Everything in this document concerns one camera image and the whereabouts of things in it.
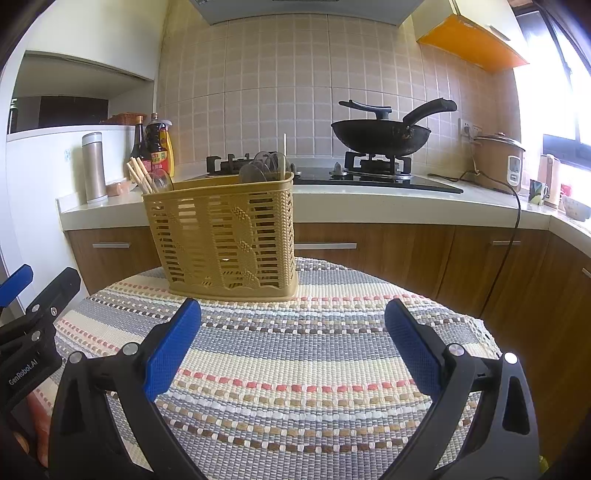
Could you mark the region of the wooden chopstick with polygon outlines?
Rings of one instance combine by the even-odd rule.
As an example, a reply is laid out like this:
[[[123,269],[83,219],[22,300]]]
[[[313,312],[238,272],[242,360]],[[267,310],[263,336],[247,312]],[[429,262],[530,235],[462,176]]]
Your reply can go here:
[[[136,176],[141,180],[142,184],[145,186],[145,190],[147,193],[154,193],[155,188],[152,186],[152,179],[145,169],[143,162],[136,157],[131,157],[130,161],[135,169]]]
[[[280,176],[281,179],[286,179],[287,175],[287,133],[283,133],[283,147],[281,147],[280,157]]]
[[[133,181],[142,192],[144,194],[150,194],[152,192],[150,180],[148,174],[144,172],[143,164],[136,158],[131,157],[127,162],[127,168]]]

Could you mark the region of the clear plastic spoon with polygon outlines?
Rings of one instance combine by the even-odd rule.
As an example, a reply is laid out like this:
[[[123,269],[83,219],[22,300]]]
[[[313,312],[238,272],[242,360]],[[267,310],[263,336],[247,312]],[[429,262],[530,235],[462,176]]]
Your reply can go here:
[[[254,156],[252,163],[255,163],[266,175],[266,180],[281,180],[280,176],[280,157],[281,152],[260,151]]]
[[[240,183],[259,183],[266,181],[266,175],[255,163],[247,163],[238,172]]]
[[[150,172],[150,183],[154,193],[163,193],[174,190],[172,179],[169,174],[161,168]]]

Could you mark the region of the steel thermos flask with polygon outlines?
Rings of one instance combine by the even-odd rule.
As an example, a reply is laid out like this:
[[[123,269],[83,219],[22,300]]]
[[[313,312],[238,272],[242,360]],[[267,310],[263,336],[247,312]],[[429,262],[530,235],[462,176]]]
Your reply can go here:
[[[88,204],[107,197],[103,166],[102,134],[92,132],[82,137],[85,196]]]

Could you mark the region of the small pink box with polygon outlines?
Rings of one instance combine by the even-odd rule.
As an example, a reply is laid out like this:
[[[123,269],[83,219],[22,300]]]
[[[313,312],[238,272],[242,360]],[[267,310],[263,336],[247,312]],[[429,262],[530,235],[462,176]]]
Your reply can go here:
[[[123,179],[108,184],[106,186],[106,194],[109,198],[126,196],[133,190],[134,187],[135,184],[132,181]]]

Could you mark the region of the dark soy sauce bottle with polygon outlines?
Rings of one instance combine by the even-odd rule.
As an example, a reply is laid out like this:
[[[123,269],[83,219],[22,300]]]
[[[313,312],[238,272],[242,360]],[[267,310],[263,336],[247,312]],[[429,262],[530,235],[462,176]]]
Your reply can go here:
[[[143,119],[143,115],[135,117],[133,147],[129,157],[137,159],[150,172],[152,170],[151,154],[144,138]]]

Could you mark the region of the large soy sauce bottle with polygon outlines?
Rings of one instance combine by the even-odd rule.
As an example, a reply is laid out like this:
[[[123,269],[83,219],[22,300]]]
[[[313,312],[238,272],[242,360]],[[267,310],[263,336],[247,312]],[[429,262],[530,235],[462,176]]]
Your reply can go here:
[[[146,146],[150,153],[151,170],[169,172],[169,149],[167,146],[167,125],[160,120],[156,112],[152,112],[150,121],[145,127]]]

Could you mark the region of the yellow plastic utensil basket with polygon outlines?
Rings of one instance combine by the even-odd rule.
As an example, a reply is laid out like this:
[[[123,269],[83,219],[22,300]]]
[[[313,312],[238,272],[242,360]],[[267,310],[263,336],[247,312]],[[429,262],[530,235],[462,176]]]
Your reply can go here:
[[[291,174],[256,183],[214,176],[144,195],[169,292],[228,301],[293,297],[293,187]]]

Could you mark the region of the yellow oil bottle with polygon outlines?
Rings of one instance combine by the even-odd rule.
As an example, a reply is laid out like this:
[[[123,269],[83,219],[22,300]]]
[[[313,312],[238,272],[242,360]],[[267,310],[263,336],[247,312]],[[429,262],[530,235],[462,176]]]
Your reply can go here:
[[[167,151],[167,172],[169,176],[173,178],[175,173],[175,160],[174,149],[170,135],[170,127],[172,126],[172,122],[170,120],[163,120],[163,125],[164,127],[161,133],[161,142],[163,147]]]

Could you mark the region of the striped woven table mat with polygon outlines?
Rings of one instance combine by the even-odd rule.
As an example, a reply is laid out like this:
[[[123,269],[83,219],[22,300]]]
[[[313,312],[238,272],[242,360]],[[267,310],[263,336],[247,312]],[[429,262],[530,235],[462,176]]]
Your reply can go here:
[[[211,479],[377,479],[431,405],[385,326],[400,299],[446,343],[500,351],[482,321],[386,280],[297,260],[286,302],[204,300],[157,407]]]

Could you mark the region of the woven basket on shelf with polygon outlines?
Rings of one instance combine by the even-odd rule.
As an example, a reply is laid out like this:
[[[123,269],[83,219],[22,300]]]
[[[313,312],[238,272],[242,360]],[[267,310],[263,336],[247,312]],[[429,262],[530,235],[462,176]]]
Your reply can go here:
[[[112,115],[109,118],[102,120],[101,124],[134,126],[138,123],[142,123],[144,119],[144,114],[134,112],[123,112]]]

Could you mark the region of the dark mug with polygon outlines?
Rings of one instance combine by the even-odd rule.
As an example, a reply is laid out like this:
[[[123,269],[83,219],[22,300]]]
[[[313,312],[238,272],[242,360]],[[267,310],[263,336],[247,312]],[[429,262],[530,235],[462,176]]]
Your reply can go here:
[[[528,202],[533,205],[543,205],[545,199],[548,197],[549,187],[544,182],[539,180],[531,179]]]

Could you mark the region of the brown rice cooker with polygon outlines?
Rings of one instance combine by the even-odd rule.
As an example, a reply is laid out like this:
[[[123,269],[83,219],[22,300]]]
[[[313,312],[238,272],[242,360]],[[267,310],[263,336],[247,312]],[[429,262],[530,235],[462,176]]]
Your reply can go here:
[[[521,189],[525,148],[505,134],[481,134],[473,140],[476,183],[510,193]]]

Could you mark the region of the black gas stove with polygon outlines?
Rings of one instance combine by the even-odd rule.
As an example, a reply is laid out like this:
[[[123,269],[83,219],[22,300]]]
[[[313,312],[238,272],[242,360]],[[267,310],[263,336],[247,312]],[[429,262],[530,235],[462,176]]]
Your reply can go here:
[[[246,153],[242,158],[228,154],[225,159],[208,156],[205,159],[206,173],[209,177],[238,175],[243,165],[252,162]],[[294,175],[294,184],[298,185],[345,185],[392,187],[450,194],[462,194],[463,190],[435,180],[419,177],[411,173],[410,157],[377,158],[356,152],[346,152],[345,157],[334,164],[322,163],[318,159],[308,162],[290,163],[287,161],[287,173]]]

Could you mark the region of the black wok with lid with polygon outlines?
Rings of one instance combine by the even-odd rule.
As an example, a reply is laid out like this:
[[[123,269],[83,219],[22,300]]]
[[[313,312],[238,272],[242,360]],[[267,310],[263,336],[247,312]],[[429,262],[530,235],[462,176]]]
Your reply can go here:
[[[349,150],[389,158],[414,154],[427,143],[431,130],[420,126],[421,120],[440,113],[456,112],[458,109],[455,101],[439,98],[420,105],[402,121],[394,121],[390,119],[390,106],[367,105],[353,100],[340,101],[339,105],[376,115],[375,119],[351,119],[332,123],[332,131],[339,141]]]

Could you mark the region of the white range hood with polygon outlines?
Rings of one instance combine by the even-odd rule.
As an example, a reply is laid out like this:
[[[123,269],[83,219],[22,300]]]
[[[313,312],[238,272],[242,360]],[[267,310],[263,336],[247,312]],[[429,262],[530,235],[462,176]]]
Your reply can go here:
[[[283,14],[336,15],[401,25],[422,0],[202,0],[191,1],[209,25],[242,18]]]

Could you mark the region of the orange wall cabinet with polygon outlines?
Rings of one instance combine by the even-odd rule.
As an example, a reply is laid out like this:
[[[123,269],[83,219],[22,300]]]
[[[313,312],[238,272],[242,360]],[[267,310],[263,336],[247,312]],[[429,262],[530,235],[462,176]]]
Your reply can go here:
[[[456,55],[489,73],[499,73],[527,64],[526,59],[484,28],[451,15],[422,35],[418,42]]]

